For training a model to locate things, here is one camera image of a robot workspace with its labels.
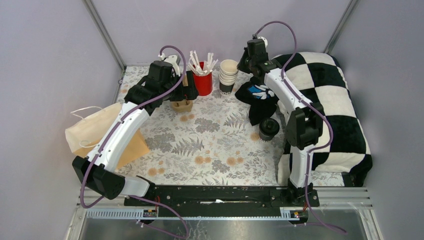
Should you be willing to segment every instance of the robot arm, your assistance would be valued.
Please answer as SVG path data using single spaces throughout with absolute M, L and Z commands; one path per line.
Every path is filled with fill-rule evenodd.
M 96 159 L 88 175 L 86 186 L 107 199 L 114 199 L 118 195 L 143 197 L 147 193 L 151 185 L 148 180 L 114 173 L 122 153 L 135 132 L 163 101 L 194 100 L 199 95 L 194 87 L 192 74 L 187 74 L 188 86 L 180 83 L 168 96 L 133 111 L 139 104 L 159 96 L 178 82 L 181 76 L 178 67 L 180 58 L 177 55 L 162 57 L 162 61 L 154 61 L 150 65 L 147 76 L 130 88 L 124 98 L 125 103 L 122 105 L 121 111 L 100 142 L 85 158 L 77 156 L 72 162 L 79 180 L 83 182 L 90 162 Z M 98 155 L 100 148 L 102 148 L 102 153 Z
M 324 113 L 324 110 L 320 103 L 312 103 L 306 98 L 286 75 L 282 76 L 281 64 L 275 59 L 269 60 L 266 46 L 267 42 L 263 37 L 254 36 L 247 42 L 237 68 L 242 72 L 253 74 L 251 81 L 254 84 L 265 84 L 269 87 L 289 114 L 285 138 L 293 146 L 293 158 L 288 187 L 292 194 L 291 198 L 298 199 L 305 195 L 306 185 L 308 192 L 312 191 L 311 178 L 305 184 L 307 156 L 308 151 L 315 147 L 318 138 L 323 134 L 323 120 L 299 101 L 297 96 L 314 106 L 320 113 Z

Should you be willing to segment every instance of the cable clip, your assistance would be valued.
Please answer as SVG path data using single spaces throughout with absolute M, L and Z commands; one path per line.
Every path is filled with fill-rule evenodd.
M 162 60 L 162 61 L 163 61 L 163 60 L 165 60 L 165 58 L 167 57 L 167 56 L 165 55 L 165 53 L 163 53 L 163 52 L 162 52 L 162 54 L 160 54 L 160 53 L 159 53 L 159 55 L 157 55 L 157 56 L 158 56 L 158 57 L 160 58 L 160 60 Z

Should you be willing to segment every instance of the cable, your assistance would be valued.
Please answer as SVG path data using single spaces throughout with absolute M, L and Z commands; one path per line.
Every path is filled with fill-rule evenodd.
M 299 96 L 296 93 L 296 91 L 290 86 L 290 84 L 287 82 L 287 79 L 285 78 L 285 76 L 286 76 L 286 67 L 289 64 L 289 62 L 295 57 L 295 54 L 296 54 L 296 52 L 298 50 L 298 41 L 296 39 L 296 35 L 295 35 L 295 32 L 293 31 L 293 29 L 287 23 L 285 23 L 283 21 L 270 21 L 270 22 L 266 23 L 265 25 L 263 25 L 261 28 L 259 28 L 259 30 L 255 33 L 255 35 L 258 35 L 259 32 L 262 31 L 262 29 L 264 29 L 266 26 L 268 26 L 270 24 L 282 24 L 282 25 L 288 27 L 288 29 L 290 29 L 290 32 L 293 35 L 293 39 L 294 39 L 294 51 L 293 51 L 293 54 L 285 62 L 285 64 L 282 66 L 282 69 L 281 69 L 282 81 L 287 86 L 287 88 L 290 90 L 290 92 L 293 93 L 293 95 L 295 95 L 296 98 L 301 103 L 303 103 L 304 105 L 306 105 L 308 108 L 310 108 L 312 111 L 314 111 L 320 118 L 322 118 L 322 120 L 328 126 L 328 132 L 329 132 L 329 135 L 330 135 L 330 138 L 329 138 L 328 142 L 325 145 L 314 147 L 314 148 L 310 149 L 307 152 L 307 158 L 306 158 L 306 174 L 305 174 L 305 199 L 306 199 L 306 203 L 307 203 L 307 206 L 308 206 L 310 212 L 318 220 L 318 222 L 320 222 L 320 223 L 314 223 L 314 224 L 309 223 L 308 225 L 314 225 L 314 226 L 321 225 L 321 226 L 324 226 L 324 227 L 326 227 L 326 228 L 330 229 L 331 231 L 336 232 L 338 234 L 347 235 L 348 234 L 348 231 L 346 231 L 345 229 L 343 229 L 343 228 L 341 228 L 339 226 L 333 225 L 333 224 L 328 224 L 328 223 L 323 222 L 321 220 L 321 218 L 319 218 L 317 216 L 317 214 L 315 213 L 315 211 L 312 209 L 311 204 L 309 203 L 309 199 L 308 199 L 308 180 L 309 180 L 310 166 L 311 166 L 311 153 L 313 151 L 315 151 L 315 150 L 326 148 L 326 147 L 328 147 L 333 142 L 333 129 L 332 129 L 329 121 L 327 120 L 327 118 L 325 118 L 318 110 L 316 110 L 308 102 L 306 102 L 305 100 L 303 100 L 302 97 Z
M 158 227 L 155 227 L 155 226 L 150 226 L 148 224 L 145 224 L 144 226 L 146 226 L 148 228 L 151 228 L 151 229 L 154 229 L 154 230 L 158 230 L 158 231 L 160 231 L 160 232 L 162 232 L 164 234 L 168 234 L 169 236 L 172 236 L 174 238 L 179 238 L 179 239 L 188 239 L 189 238 L 190 231 L 189 231 L 189 227 L 187 226 L 186 221 L 184 221 L 184 219 L 174 209 L 172 209 L 171 207 L 169 207 L 169 206 L 167 206 L 167 205 L 165 205 L 163 203 L 156 202 L 156 201 L 150 201 L 150 200 L 145 199 L 143 197 L 134 196 L 134 195 L 129 195 L 129 197 L 134 198 L 134 199 L 137 199 L 137 200 L 140 200 L 140 201 L 144 201 L 144 202 L 147 202 L 147 203 L 150 203 L 150 204 L 156 204 L 156 205 L 162 206 L 162 207 L 168 209 L 169 211 L 171 211 L 173 214 L 175 214 L 181 220 L 182 224 L 184 225 L 185 236 L 180 236 L 180 235 L 174 234 L 172 232 L 163 230 L 161 228 L 158 228 Z
M 109 141 L 109 139 L 112 137 L 112 135 L 114 134 L 114 132 L 117 130 L 117 128 L 119 127 L 119 125 L 120 124 L 122 124 L 123 122 L 124 122 L 124 120 L 125 120 L 125 118 L 126 117 L 128 117 L 130 114 L 132 114 L 134 111 L 136 111 L 137 109 L 140 109 L 140 108 L 142 108 L 143 106 L 145 106 L 145 105 L 147 105 L 147 104 L 150 104 L 150 103 L 152 103 L 152 102 L 154 102 L 154 101 L 156 101 L 156 100 L 159 100 L 159 99 L 161 99 L 161 98 L 163 98 L 163 97 L 165 97 L 166 95 L 168 95 L 168 94 L 170 94 L 175 88 L 177 88 L 178 87 L 178 85 L 180 85 L 181 84 L 181 82 L 183 81 L 183 78 L 184 78 L 184 73 L 186 72 L 186 68 L 187 68 L 187 63 L 186 63 L 186 58 L 184 57 L 184 54 L 181 52 L 181 50 L 179 50 L 177 47 L 175 47 L 175 46 L 172 46 L 172 45 L 166 45 L 166 46 L 163 46 L 161 49 L 160 49 L 160 51 L 159 51 L 159 55 L 162 55 L 162 52 L 164 51 L 164 49 L 167 49 L 167 48 L 170 48 L 170 49 L 174 49 L 174 50 L 176 50 L 178 53 L 179 53 L 179 55 L 181 56 L 181 58 L 182 58 L 182 63 L 183 63 L 183 70 L 182 70 L 182 73 L 181 73 L 181 77 L 179 78 L 179 80 L 176 82 L 176 84 L 173 86 L 173 87 L 171 87 L 169 90 L 167 90 L 166 92 L 164 92 L 164 93 L 162 93 L 162 94 L 160 94 L 159 96 L 156 96 L 156 97 L 154 97 L 154 98 L 152 98 L 152 99 L 149 99 L 149 100 L 147 100 L 147 101 L 145 101 L 145 102 L 143 102 L 143 103 L 141 103 L 141 104 L 139 104 L 139 105 L 137 105 L 136 107 L 134 107 L 134 108 L 132 108 L 131 110 L 129 110 L 126 114 L 124 114 L 122 117 L 121 117 L 121 119 L 120 119 L 120 121 L 118 121 L 114 126 L 113 126 L 113 128 L 110 130 L 110 132 L 107 134 L 107 136 L 104 138 L 104 141 L 103 141 L 103 143 L 100 145 L 100 147 L 98 148 L 98 152 L 97 152 L 97 154 L 96 155 L 94 155 L 94 157 L 93 157 L 93 159 L 91 160 L 91 162 L 90 162 L 90 164 L 88 165 L 88 167 L 87 167 L 87 170 L 85 171 L 85 174 L 84 174 L 84 178 L 82 179 L 82 183 L 81 183 L 81 190 L 80 190 L 80 192 L 79 192 L 79 201 L 80 201 L 80 203 L 81 203 L 81 206 L 83 207 L 83 208 L 85 208 L 85 209 L 89 209 L 89 208 L 91 208 L 91 207 L 93 207 L 94 205 L 96 205 L 100 200 L 102 200 L 104 197 L 103 196 L 101 196 L 101 197 L 99 197 L 97 200 L 95 200 L 93 203 L 91 203 L 90 205 L 86 205 L 86 203 L 84 202 L 84 192 L 85 192 L 85 189 L 86 189 L 86 184 L 87 184 L 87 179 L 88 179 L 88 177 L 89 177 L 89 174 L 90 174 L 90 171 L 91 171 L 91 169 L 93 168 L 93 165 L 94 165 L 94 163 L 97 161 L 97 159 L 99 158 L 99 155 L 102 153 L 102 151 L 103 151 L 103 148 L 105 147 L 105 145 L 108 143 L 108 141 Z M 165 204 L 162 204 L 162 203 L 159 203 L 159 202 L 155 202 L 155 201 L 150 201 L 150 200 L 147 200 L 147 199 L 145 199 L 145 198 L 142 198 L 142 197 L 136 197 L 136 196 L 130 196 L 130 197 L 132 197 L 132 198 L 135 198 L 135 199 L 138 199 L 138 200 L 141 200 L 141 201 L 144 201 L 144 202 L 147 202 L 147 203 L 151 203 L 151 204 L 157 204 L 157 205 L 159 205 L 159 206 L 162 206 L 162 207 L 164 207 L 164 208 L 167 208 L 167 209 L 169 209 L 171 212 L 173 212 L 181 221 L 182 221 L 182 224 L 184 225 L 184 227 L 185 227 L 185 229 L 186 229 L 186 234 L 185 234 L 185 236 L 184 237 L 182 237 L 182 236 L 178 236 L 178 235 L 175 235 L 175 234 L 173 234 L 172 232 L 168 232 L 168 231 L 166 231 L 166 230 L 163 230 L 163 229 L 160 229 L 160 228 L 157 228 L 157 227 L 154 227 L 154 226 L 149 226 L 149 225 L 146 225 L 146 226 L 149 226 L 150 228 L 153 228 L 153 229 L 156 229 L 156 230 L 158 230 L 158 231 L 161 231 L 162 233 L 165 233 L 165 234 L 168 234 L 168 235 L 170 235 L 170 236 L 173 236 L 173 237 L 175 237 L 175 238 L 180 238 L 180 239 L 187 239 L 188 237 L 189 237 L 189 229 L 188 229 L 188 227 L 187 227 L 187 224 L 186 224 L 186 222 L 183 220 L 183 218 L 175 211 L 175 210 L 173 210 L 171 207 L 169 207 L 169 206 L 167 206 L 167 205 L 165 205 Z

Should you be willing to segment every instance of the metal bar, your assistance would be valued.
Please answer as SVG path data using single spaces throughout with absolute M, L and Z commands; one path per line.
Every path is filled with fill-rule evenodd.
M 121 86 L 122 86 L 122 83 L 124 82 L 124 76 L 125 76 L 126 70 L 127 70 L 127 68 L 125 67 L 125 71 L 122 72 L 121 79 L 118 81 L 118 85 L 116 86 L 116 90 L 115 90 L 115 97 L 113 97 L 112 104 L 116 103 L 117 100 L 118 100 L 119 93 L 120 93 L 120 90 L 121 90 Z
M 83 230 L 84 220 L 86 219 L 86 210 L 84 208 L 77 207 L 75 209 L 75 214 L 73 215 L 72 221 L 70 223 L 70 230 L 65 237 L 66 240 L 78 240 L 80 239 L 80 234 Z
M 379 225 L 379 222 L 377 221 L 376 213 L 374 212 L 374 209 L 370 210 L 370 212 L 371 212 L 372 220 L 373 220 L 375 229 L 377 230 L 378 236 L 380 237 L 381 240 L 384 240 L 382 230 L 380 229 L 380 225 Z
M 331 52 L 333 51 L 334 46 L 342 35 L 346 24 L 348 23 L 350 17 L 352 16 L 354 10 L 356 9 L 360 1 L 361 0 L 350 0 L 349 4 L 346 7 L 346 10 L 344 11 L 343 15 L 340 18 L 340 21 L 338 22 L 334 32 L 332 33 L 331 38 L 327 43 L 327 46 L 325 46 L 325 54 L 331 54 Z
M 105 24 L 103 23 L 102 19 L 100 18 L 99 12 L 97 12 L 96 7 L 94 6 L 94 3 L 92 0 L 82 0 L 90 13 L 95 25 L 97 26 L 97 29 L 99 30 L 101 36 L 104 39 L 104 42 L 106 43 L 107 47 L 109 48 L 110 52 L 112 53 L 113 58 L 115 59 L 116 63 L 120 67 L 121 71 L 125 71 L 125 64 L 122 60 L 122 57 L 120 53 L 117 50 L 117 47 L 115 46 L 114 42 L 112 41 L 111 36 L 109 35 L 108 31 L 106 30 Z
M 319 192 L 326 191 L 335 191 L 335 192 L 367 192 L 366 187 L 345 187 L 345 186 L 314 186 L 313 189 L 316 189 Z

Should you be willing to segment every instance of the kraft paper bag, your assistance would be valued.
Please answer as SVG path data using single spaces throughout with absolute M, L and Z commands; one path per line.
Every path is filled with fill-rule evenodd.
M 78 111 L 91 108 L 98 108 L 100 110 L 85 118 L 75 114 Z M 79 122 L 65 130 L 66 141 L 69 144 L 71 152 L 85 158 L 106 134 L 117 118 L 121 108 L 122 105 L 117 102 L 105 108 L 89 106 L 71 112 L 72 115 L 81 118 Z M 146 141 L 142 133 L 137 130 L 123 151 L 116 168 L 119 169 L 148 152 L 149 148 Z

